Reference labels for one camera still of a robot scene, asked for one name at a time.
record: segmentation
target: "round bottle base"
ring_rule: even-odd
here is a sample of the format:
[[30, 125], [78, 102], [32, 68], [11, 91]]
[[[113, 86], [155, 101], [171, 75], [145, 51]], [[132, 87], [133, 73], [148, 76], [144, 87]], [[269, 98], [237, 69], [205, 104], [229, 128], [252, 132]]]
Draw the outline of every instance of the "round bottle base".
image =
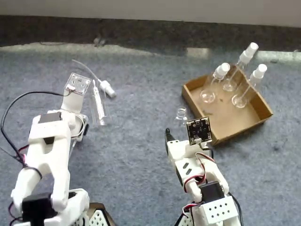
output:
[[234, 82], [233, 80], [229, 80], [229, 79], [226, 80], [225, 84], [222, 87], [222, 89], [227, 92], [232, 92], [235, 90], [235, 88], [236, 88], [236, 82]]
[[210, 104], [215, 100], [214, 92], [211, 92], [209, 90], [203, 90], [199, 96], [201, 100], [207, 104]]
[[234, 95], [232, 97], [232, 104], [235, 106], [235, 107], [238, 107], [238, 108], [244, 108], [246, 106], [246, 104], [248, 103], [247, 99], [246, 98], [240, 98], [238, 97], [237, 95]]

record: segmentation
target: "electrical cable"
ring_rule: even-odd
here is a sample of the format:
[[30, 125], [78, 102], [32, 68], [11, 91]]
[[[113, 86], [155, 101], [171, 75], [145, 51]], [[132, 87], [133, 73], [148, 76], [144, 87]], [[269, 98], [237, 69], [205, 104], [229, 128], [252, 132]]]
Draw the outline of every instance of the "electrical cable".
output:
[[241, 226], [244, 226], [243, 213], [242, 213], [242, 211], [241, 211], [240, 204], [239, 204], [239, 202], [237, 201], [237, 199], [232, 195], [231, 192], [228, 192], [228, 194], [232, 196], [234, 202], [236, 203], [237, 208], [238, 208], [238, 213], [239, 213], [239, 221], [240, 221], [240, 225], [241, 225]]
[[0, 129], [1, 129], [1, 132], [2, 132], [2, 134], [4, 136], [4, 138], [7, 140], [7, 142], [9, 143], [9, 145], [13, 148], [13, 150], [16, 153], [17, 157], [13, 157], [13, 158], [17, 159], [17, 161], [20, 162], [23, 167], [27, 167], [27, 165], [23, 161], [23, 157], [19, 153], [17, 147], [15, 146], [15, 144], [11, 141], [11, 139], [8, 137], [7, 133], [5, 132], [5, 130], [4, 130], [4, 123], [5, 123], [5, 119], [6, 119], [6, 116], [7, 116], [8, 112], [9, 112], [10, 108], [14, 105], [14, 103], [17, 100], [21, 99], [22, 97], [24, 97], [24, 96], [26, 96], [28, 94], [36, 94], [36, 93], [52, 94], [52, 95], [55, 95], [55, 96], [66, 97], [66, 96], [70, 95], [72, 93], [72, 91], [70, 91], [67, 95], [63, 95], [63, 94], [55, 93], [55, 92], [51, 92], [51, 91], [30, 91], [30, 92], [26, 92], [26, 93], [23, 93], [22, 95], [18, 96], [16, 99], [14, 99], [10, 103], [10, 105], [7, 107], [7, 109], [5, 110], [5, 112], [4, 112], [3, 116], [2, 116], [2, 119], [1, 119]]
[[8, 151], [6, 151], [4, 148], [0, 147], [0, 149], [5, 152], [6, 154], [8, 154], [10, 157], [12, 158], [16, 158], [15, 156], [11, 155]]
[[11, 208], [13, 207], [14, 202], [11, 202], [10, 205], [8, 206], [8, 213], [12, 218], [16, 218], [12, 213], [11, 213]]
[[206, 176], [205, 176], [205, 174], [204, 174], [204, 175], [198, 174], [198, 175], [194, 175], [194, 176], [188, 178], [187, 180], [185, 180], [184, 185], [183, 185], [183, 188], [184, 188], [184, 192], [185, 192], [185, 193], [187, 193], [187, 190], [186, 190], [186, 184], [187, 184], [187, 182], [189, 182], [190, 180], [192, 180], [192, 179], [194, 179], [194, 178], [201, 178], [201, 181], [199, 182], [199, 184], [201, 184], [201, 183], [203, 183], [204, 180], [206, 179]]
[[25, 145], [25, 146], [23, 146], [23, 147], [20, 147], [19, 150], [18, 150], [18, 152], [21, 152], [21, 151], [23, 151], [24, 149], [26, 149], [26, 148], [28, 148], [28, 147], [29, 147], [29, 145]]
[[22, 217], [18, 217], [18, 218], [13, 219], [13, 220], [9, 223], [9, 226], [12, 226], [13, 223], [14, 223], [16, 220], [17, 220], [17, 221], [21, 221], [21, 220], [22, 220]]
[[192, 226], [194, 226], [194, 218], [193, 218], [193, 213], [192, 213], [192, 207], [190, 207], [190, 214], [191, 214]]
[[210, 160], [210, 161], [212, 161], [212, 162], [215, 163], [215, 160], [214, 160], [213, 158], [209, 157], [208, 155], [206, 155], [206, 154], [204, 154], [204, 153], [201, 153], [201, 152], [196, 152], [196, 153], [195, 153], [195, 156], [197, 157], [198, 154], [199, 154], [199, 155], [202, 155], [202, 156], [205, 157], [206, 159], [208, 159], [208, 160]]
[[72, 60], [73, 62], [75, 62], [75, 63], [78, 63], [78, 64], [80, 64], [80, 65], [82, 65], [84, 68], [86, 68], [90, 73], [91, 73], [91, 75], [93, 75], [93, 77], [96, 79], [96, 80], [98, 80], [99, 82], [102, 82], [94, 73], [93, 73], [93, 71], [90, 69], [90, 68], [88, 68], [88, 66], [87, 65], [85, 65], [85, 64], [83, 64], [82, 62], [80, 62], [80, 61], [77, 61], [77, 60]]

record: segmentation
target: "wall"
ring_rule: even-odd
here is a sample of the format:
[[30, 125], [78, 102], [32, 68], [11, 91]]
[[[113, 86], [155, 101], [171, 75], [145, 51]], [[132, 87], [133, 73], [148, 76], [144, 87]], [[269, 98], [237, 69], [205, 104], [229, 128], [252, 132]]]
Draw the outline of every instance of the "wall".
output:
[[0, 0], [0, 15], [183, 20], [301, 27], [298, 0]]

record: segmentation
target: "white plastic part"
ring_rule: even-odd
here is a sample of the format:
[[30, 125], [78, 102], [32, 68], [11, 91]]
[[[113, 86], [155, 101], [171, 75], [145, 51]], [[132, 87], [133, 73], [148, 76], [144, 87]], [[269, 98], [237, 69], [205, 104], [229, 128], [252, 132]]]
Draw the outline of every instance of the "white plastic part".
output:
[[[81, 226], [80, 222], [82, 222], [82, 218], [85, 218], [85, 221], [88, 222], [86, 215], [90, 203], [88, 193], [84, 189], [74, 189], [70, 190], [70, 192], [76, 192], [76, 195], [68, 200], [68, 204], [62, 212], [58, 213], [53, 218], [45, 219], [45, 226]], [[31, 226], [30, 222], [15, 225]]]
[[[45, 144], [44, 138], [47, 137], [55, 138], [52, 145]], [[68, 200], [70, 139], [70, 128], [64, 120], [33, 124], [28, 138], [26, 164], [37, 168], [43, 176], [52, 173], [54, 187], [51, 200], [54, 210], [58, 212], [65, 209]], [[23, 199], [32, 193], [39, 180], [39, 175], [32, 169], [24, 168], [20, 171], [11, 194], [19, 211]]]
[[248, 48], [242, 52], [242, 54], [239, 57], [239, 60], [245, 65], [247, 65], [250, 62], [250, 60], [253, 58], [257, 50], [258, 50], [258, 45], [255, 42], [251, 42]]
[[104, 214], [101, 210], [96, 210], [91, 217], [90, 226], [109, 226]]
[[[184, 181], [191, 176], [203, 174], [203, 169], [198, 159], [195, 157], [195, 152], [208, 154], [208, 151], [203, 151], [199, 145], [190, 146], [188, 140], [169, 141], [167, 143], [167, 147], [168, 158], [172, 163], [174, 170], [178, 170], [182, 184], [184, 184]], [[224, 194], [227, 194], [229, 192], [229, 185], [225, 177], [218, 169], [216, 163], [207, 159], [202, 159], [202, 163], [205, 166], [206, 178], [208, 179], [208, 181], [219, 181], [220, 185], [223, 187]], [[200, 201], [200, 198], [202, 196], [199, 187], [197, 187], [195, 183], [195, 180], [191, 180], [191, 182], [187, 183], [186, 190], [191, 194], [195, 202]]]
[[257, 69], [253, 71], [250, 76], [251, 84], [259, 84], [267, 71], [267, 66], [264, 64], [258, 65]]
[[100, 83], [100, 89], [106, 94], [108, 94], [111, 98], [116, 96], [116, 92], [112, 89], [111, 85], [107, 80], [99, 81]]
[[228, 63], [222, 63], [220, 66], [218, 66], [214, 72], [214, 77], [217, 79], [223, 79], [225, 75], [230, 70], [230, 65]]
[[90, 83], [89, 78], [72, 73], [65, 85], [61, 109], [79, 114], [83, 106], [84, 95]]
[[187, 214], [189, 218], [187, 218], [185, 215], [182, 215], [182, 218], [176, 226], [193, 226], [192, 219], [190, 217], [190, 214]]
[[238, 211], [232, 196], [205, 203], [192, 209], [194, 216], [198, 214], [202, 216], [202, 218], [195, 219], [195, 225], [207, 226], [223, 222], [225, 226], [240, 226]]
[[[40, 115], [32, 120], [32, 127], [28, 138], [28, 152], [26, 156], [26, 164], [39, 170], [42, 176], [49, 173], [53, 175], [54, 186], [51, 195], [52, 207], [57, 212], [62, 212], [67, 207], [68, 191], [70, 183], [70, 173], [68, 171], [69, 153], [71, 139], [75, 138], [77, 141], [82, 140], [83, 132], [86, 127], [87, 117], [74, 112], [81, 110], [83, 96], [78, 93], [85, 93], [88, 87], [89, 80], [81, 80], [85, 86], [79, 87], [79, 84], [74, 82], [75, 89], [67, 96], [70, 99], [66, 100], [64, 97], [63, 106], [67, 106], [70, 111], [53, 110], [48, 113], [61, 112], [60, 121], [50, 121], [39, 123]], [[69, 90], [65, 89], [65, 94], [69, 94]], [[70, 101], [78, 101], [79, 105], [70, 105]], [[53, 137], [52, 144], [47, 145], [45, 138]], [[19, 213], [22, 212], [22, 201], [28, 195], [31, 195], [35, 186], [40, 181], [40, 176], [37, 171], [30, 168], [23, 168], [17, 178], [16, 186], [12, 190], [11, 197], [14, 205]]]

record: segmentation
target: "white spray nozzle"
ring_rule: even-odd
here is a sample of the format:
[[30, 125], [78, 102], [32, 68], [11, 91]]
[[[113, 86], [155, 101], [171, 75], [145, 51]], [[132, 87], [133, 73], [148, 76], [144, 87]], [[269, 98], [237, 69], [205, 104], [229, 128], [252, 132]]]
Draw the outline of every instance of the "white spray nozzle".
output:
[[247, 65], [253, 58], [257, 50], [258, 45], [255, 42], [251, 42], [248, 48], [245, 51], [243, 51], [243, 53], [240, 55], [239, 60]]
[[222, 63], [216, 68], [214, 73], [215, 77], [217, 79], [223, 79], [229, 70], [230, 70], [230, 65], [228, 63]]
[[100, 89], [106, 92], [111, 98], [116, 96], [115, 91], [112, 89], [111, 85], [107, 80], [100, 82]]
[[250, 82], [252, 84], [259, 83], [263, 79], [264, 74], [267, 71], [267, 69], [268, 69], [267, 66], [264, 64], [258, 65], [256, 70], [254, 70], [250, 76]]

